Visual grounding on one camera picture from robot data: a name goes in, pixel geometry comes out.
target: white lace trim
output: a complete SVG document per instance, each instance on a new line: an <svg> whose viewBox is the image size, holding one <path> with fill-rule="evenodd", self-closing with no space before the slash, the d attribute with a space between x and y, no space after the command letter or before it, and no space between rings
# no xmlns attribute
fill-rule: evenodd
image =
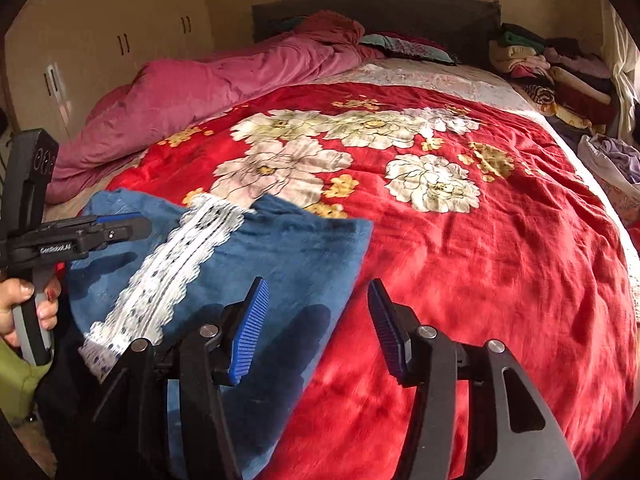
<svg viewBox="0 0 640 480"><path fill-rule="evenodd" d="M253 212L209 193L193 197L180 226L149 254L116 300L104 322L95 322L79 349L92 374L102 380L118 357L139 337L162 341L162 327L174 316L174 306L186 285L200 273L200 264L225 243Z"/></svg>

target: red floral bedspread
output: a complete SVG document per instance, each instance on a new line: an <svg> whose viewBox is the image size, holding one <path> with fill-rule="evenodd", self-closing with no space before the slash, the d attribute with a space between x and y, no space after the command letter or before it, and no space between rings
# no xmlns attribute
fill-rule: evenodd
<svg viewBox="0 0 640 480"><path fill-rule="evenodd" d="M635 323L618 232L533 122L419 88L297 86L153 145L119 186L178 204L210 188L243 205L270 192L374 221L348 307L263 479L392 477L413 392L386 371L366 305L373 277L452 339L507 343L583 473L630 415ZM461 388L454 475L465 405Z"/></svg>

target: human hand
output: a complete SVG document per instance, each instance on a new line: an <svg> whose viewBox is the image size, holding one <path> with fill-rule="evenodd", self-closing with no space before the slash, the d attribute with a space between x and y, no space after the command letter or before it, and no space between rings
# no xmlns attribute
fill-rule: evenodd
<svg viewBox="0 0 640 480"><path fill-rule="evenodd" d="M58 296L62 291L57 277L53 277L45 286L47 301L36 306L40 326L51 330L58 322ZM11 278L0 283L0 336L11 346L20 346L14 328L12 307L27 301L33 295L33 285L24 280Z"/></svg>

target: floral pillowcase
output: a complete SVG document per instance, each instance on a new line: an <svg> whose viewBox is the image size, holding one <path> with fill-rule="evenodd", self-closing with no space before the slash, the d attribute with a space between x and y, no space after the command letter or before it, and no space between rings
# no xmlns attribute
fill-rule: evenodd
<svg viewBox="0 0 640 480"><path fill-rule="evenodd" d="M433 46L433 44L417 43L381 34L367 34L360 40L360 43L378 48L389 57L433 61L449 66L456 64L447 52Z"/></svg>

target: finger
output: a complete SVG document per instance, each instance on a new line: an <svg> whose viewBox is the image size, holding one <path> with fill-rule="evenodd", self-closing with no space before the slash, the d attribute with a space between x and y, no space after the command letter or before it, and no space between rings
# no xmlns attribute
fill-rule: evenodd
<svg viewBox="0 0 640 480"><path fill-rule="evenodd" d="M5 336L2 336L2 338L9 346L14 348L18 348L18 346L20 346L20 341L18 341L18 335L15 333L15 330Z"/></svg>
<svg viewBox="0 0 640 480"><path fill-rule="evenodd" d="M58 313L58 300L43 301L38 305L36 312L38 313L38 319L40 320L54 317Z"/></svg>
<svg viewBox="0 0 640 480"><path fill-rule="evenodd" d="M50 317L49 319L43 319L40 321L40 326L43 327L44 330L53 330L58 323L58 318L56 316Z"/></svg>
<svg viewBox="0 0 640 480"><path fill-rule="evenodd" d="M33 295L33 285L24 280L11 278L0 283L0 311L11 310L15 304L27 301Z"/></svg>
<svg viewBox="0 0 640 480"><path fill-rule="evenodd" d="M60 281L57 276L54 276L49 280L49 283L44 288L44 291L47 293L47 298L49 301L57 298L62 293L62 286L60 285Z"/></svg>

